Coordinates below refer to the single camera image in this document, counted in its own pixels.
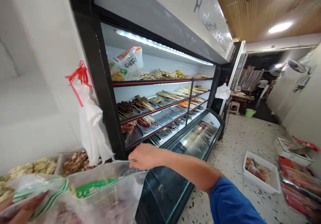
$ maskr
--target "wooden ceiling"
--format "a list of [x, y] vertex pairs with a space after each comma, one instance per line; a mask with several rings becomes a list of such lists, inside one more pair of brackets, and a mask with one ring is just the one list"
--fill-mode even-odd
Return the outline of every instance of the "wooden ceiling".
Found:
[[[218, 0], [233, 38], [240, 41], [292, 37], [321, 32], [321, 0]], [[268, 30], [281, 22], [293, 25], [278, 33]]]

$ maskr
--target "white bin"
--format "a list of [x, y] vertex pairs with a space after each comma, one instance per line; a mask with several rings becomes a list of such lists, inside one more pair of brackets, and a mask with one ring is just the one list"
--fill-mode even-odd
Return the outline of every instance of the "white bin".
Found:
[[[246, 159], [252, 158], [260, 164], [263, 167], [266, 167], [271, 170], [271, 176], [270, 176], [270, 184], [265, 183], [261, 179], [257, 178], [255, 175], [251, 174], [245, 169]], [[249, 180], [250, 182], [254, 183], [258, 187], [264, 189], [265, 191], [269, 193], [278, 193], [281, 194], [281, 184], [279, 179], [279, 173], [278, 169], [275, 165], [271, 164], [270, 162], [262, 159], [261, 157], [247, 151], [245, 154], [244, 164], [243, 164], [243, 175], [244, 178]]]
[[289, 148], [296, 148], [297, 145], [297, 143], [282, 138], [276, 138], [274, 141], [274, 147], [279, 156], [290, 159], [291, 161], [298, 163], [299, 165], [307, 167], [313, 162], [313, 160], [311, 160], [308, 155], [305, 155], [304, 157], [289, 151]]

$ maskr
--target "fingers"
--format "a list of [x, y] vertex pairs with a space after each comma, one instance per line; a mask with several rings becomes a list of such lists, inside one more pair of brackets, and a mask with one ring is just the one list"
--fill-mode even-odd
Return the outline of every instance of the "fingers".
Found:
[[0, 203], [0, 212], [12, 204], [13, 196], [14, 196], [14, 193], [11, 193], [6, 200]]
[[138, 166], [139, 166], [139, 164], [138, 164], [137, 161], [132, 161], [132, 162], [129, 164], [129, 167], [130, 167], [130, 168], [139, 169]]
[[129, 154], [128, 159], [129, 160], [134, 160], [135, 159], [135, 151], [133, 151], [132, 153]]
[[48, 191], [41, 194], [40, 196], [32, 198], [29, 202], [22, 206], [20, 211], [15, 217], [9, 222], [9, 224], [25, 224], [29, 221], [31, 215], [37, 208], [37, 206], [44, 200]]

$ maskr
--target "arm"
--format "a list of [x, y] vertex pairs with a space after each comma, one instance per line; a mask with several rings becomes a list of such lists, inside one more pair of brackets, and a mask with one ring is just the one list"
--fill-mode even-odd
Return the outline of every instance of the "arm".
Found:
[[210, 194], [211, 188], [224, 175], [208, 165], [205, 161], [170, 150], [159, 149], [151, 144], [140, 144], [128, 157], [134, 160], [130, 167], [148, 170], [158, 166], [166, 166], [176, 171], [196, 187]]

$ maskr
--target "red ribbon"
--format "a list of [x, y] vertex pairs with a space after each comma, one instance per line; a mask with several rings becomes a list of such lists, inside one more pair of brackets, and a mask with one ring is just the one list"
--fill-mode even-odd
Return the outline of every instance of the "red ribbon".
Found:
[[70, 76], [65, 76], [66, 79], [69, 80], [69, 86], [71, 86], [71, 88], [73, 89], [77, 99], [78, 99], [78, 102], [80, 104], [81, 107], [83, 107], [83, 103], [81, 102], [81, 99], [75, 89], [75, 87], [73, 86], [73, 81], [75, 80], [76, 76], [78, 75], [78, 79], [80, 80], [80, 82], [82, 84], [85, 84], [87, 86], [89, 86], [90, 88], [92, 88], [93, 86], [91, 86], [90, 84], [88, 84], [88, 76], [87, 76], [87, 68], [84, 66], [84, 62], [82, 60], [80, 60], [79, 62], [79, 68], [76, 69], [72, 75]]

